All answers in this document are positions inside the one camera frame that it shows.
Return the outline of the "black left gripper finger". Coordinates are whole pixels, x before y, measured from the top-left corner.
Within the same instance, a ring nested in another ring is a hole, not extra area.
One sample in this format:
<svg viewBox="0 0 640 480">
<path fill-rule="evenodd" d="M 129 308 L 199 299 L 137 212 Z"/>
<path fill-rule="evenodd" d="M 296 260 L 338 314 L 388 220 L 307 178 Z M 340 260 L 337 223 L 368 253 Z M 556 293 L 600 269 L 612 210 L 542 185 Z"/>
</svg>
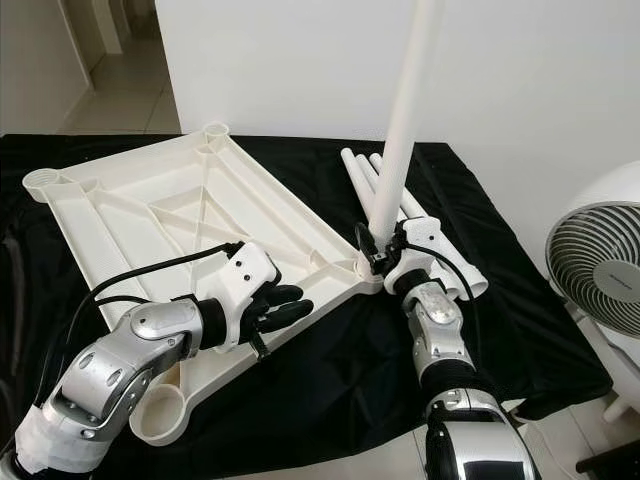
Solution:
<svg viewBox="0 0 640 480">
<path fill-rule="evenodd" d="M 279 308 L 288 305 L 288 303 L 301 301 L 303 297 L 305 297 L 305 292 L 297 285 L 265 285 L 259 292 L 259 305 L 265 311 L 270 311 L 271 308 Z"/>
<path fill-rule="evenodd" d="M 276 307 L 269 307 L 268 311 L 257 320 L 257 333 L 268 334 L 279 332 L 297 323 L 314 311 L 311 300 L 297 300 Z"/>
</svg>

